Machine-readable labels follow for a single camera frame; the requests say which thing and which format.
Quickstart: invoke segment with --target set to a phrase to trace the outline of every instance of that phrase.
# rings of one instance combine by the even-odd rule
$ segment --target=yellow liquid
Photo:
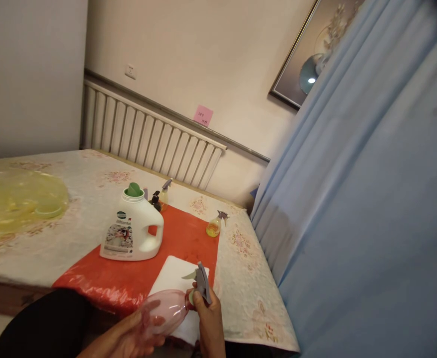
[[[159,203],[161,205],[161,210],[160,210],[161,212],[165,211],[169,207],[168,204],[165,204],[164,202],[160,201],[160,199],[159,199]]]
[[[217,235],[220,233],[220,228],[217,224],[208,224],[207,226],[207,234],[211,237],[217,237]]]

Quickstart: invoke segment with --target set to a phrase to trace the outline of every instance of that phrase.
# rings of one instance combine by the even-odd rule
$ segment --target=beige wall
[[[0,0],[0,157],[79,148],[87,0]]]
[[[295,111],[267,95],[313,0],[90,0],[86,68],[273,156]],[[124,75],[132,64],[137,79]],[[233,147],[207,190],[239,203],[266,163]]]

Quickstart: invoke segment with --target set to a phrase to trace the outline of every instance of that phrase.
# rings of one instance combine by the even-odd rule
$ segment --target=electrical outlet
[[[137,78],[137,74],[135,72],[135,68],[131,64],[125,65],[125,72],[124,72],[124,74],[127,77],[132,78],[133,80],[135,80]]]

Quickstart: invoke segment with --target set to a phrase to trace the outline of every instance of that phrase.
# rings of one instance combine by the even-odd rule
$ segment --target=pink sticky note
[[[198,122],[205,127],[208,127],[210,124],[210,121],[212,120],[212,114],[213,111],[211,109],[208,109],[207,107],[204,107],[202,105],[199,105],[197,107],[197,112],[195,112],[195,116],[193,117],[193,120],[195,122]]]

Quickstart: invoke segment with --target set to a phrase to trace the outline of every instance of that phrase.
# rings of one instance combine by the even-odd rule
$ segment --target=radiator
[[[82,147],[205,190],[226,146],[84,80]]]

